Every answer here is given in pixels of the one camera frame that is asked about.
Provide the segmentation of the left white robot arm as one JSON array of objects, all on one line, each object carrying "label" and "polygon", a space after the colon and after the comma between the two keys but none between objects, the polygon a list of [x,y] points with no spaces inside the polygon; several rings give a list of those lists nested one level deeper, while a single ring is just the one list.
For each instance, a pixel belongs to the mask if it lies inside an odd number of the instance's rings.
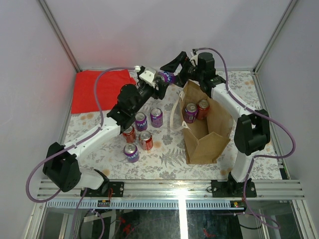
[{"label": "left white robot arm", "polygon": [[79,160],[87,157],[105,141],[127,130],[147,100],[163,99],[168,86],[166,82],[158,82],[152,87],[142,81],[138,87],[133,84],[124,85],[117,97],[117,103],[102,119],[101,124],[72,142],[65,145],[54,143],[49,147],[48,160],[42,172],[62,192],[80,187],[92,190],[97,196],[105,196],[109,191],[107,176],[97,169],[81,170]]}]

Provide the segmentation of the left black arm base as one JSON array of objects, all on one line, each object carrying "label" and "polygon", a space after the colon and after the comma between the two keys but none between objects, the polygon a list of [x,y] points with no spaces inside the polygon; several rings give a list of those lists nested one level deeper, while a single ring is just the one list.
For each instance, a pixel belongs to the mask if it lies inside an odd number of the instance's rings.
[{"label": "left black arm base", "polygon": [[87,189],[85,197],[96,197],[96,198],[121,198],[124,195],[123,181],[109,181],[103,184],[99,189]]}]

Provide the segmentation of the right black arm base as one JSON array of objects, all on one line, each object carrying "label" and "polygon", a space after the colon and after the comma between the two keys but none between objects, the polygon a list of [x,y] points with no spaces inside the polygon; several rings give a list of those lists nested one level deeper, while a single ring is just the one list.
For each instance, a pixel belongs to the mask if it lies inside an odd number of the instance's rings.
[{"label": "right black arm base", "polygon": [[256,198],[257,192],[254,182],[248,179],[246,187],[245,182],[237,182],[231,173],[228,174],[227,180],[211,180],[212,196],[214,198]]}]

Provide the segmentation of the brown jute canvas bag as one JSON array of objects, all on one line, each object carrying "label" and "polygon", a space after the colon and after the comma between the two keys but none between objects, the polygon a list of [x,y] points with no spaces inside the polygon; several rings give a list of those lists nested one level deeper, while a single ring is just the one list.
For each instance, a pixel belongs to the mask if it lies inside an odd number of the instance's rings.
[{"label": "brown jute canvas bag", "polygon": [[[209,103],[207,117],[187,123],[183,118],[186,105],[200,100]],[[178,94],[169,123],[172,131],[183,134],[186,163],[203,165],[217,162],[230,142],[234,119],[217,101],[203,93],[198,84],[189,81]]]}]

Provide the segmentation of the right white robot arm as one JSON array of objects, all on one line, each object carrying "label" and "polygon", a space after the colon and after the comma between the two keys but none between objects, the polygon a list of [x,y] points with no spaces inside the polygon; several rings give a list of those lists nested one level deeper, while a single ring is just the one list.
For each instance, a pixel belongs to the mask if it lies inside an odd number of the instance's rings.
[{"label": "right white robot arm", "polygon": [[236,121],[234,143],[238,150],[234,168],[227,184],[228,193],[239,196],[245,191],[245,180],[249,179],[253,156],[263,150],[270,142],[270,124],[266,110],[256,110],[245,105],[245,102],[229,88],[226,80],[216,74],[215,59],[210,52],[197,53],[188,57],[182,51],[160,70],[174,73],[178,66],[180,72],[175,84],[183,87],[188,80],[199,83],[201,90],[214,101],[218,102]]}]

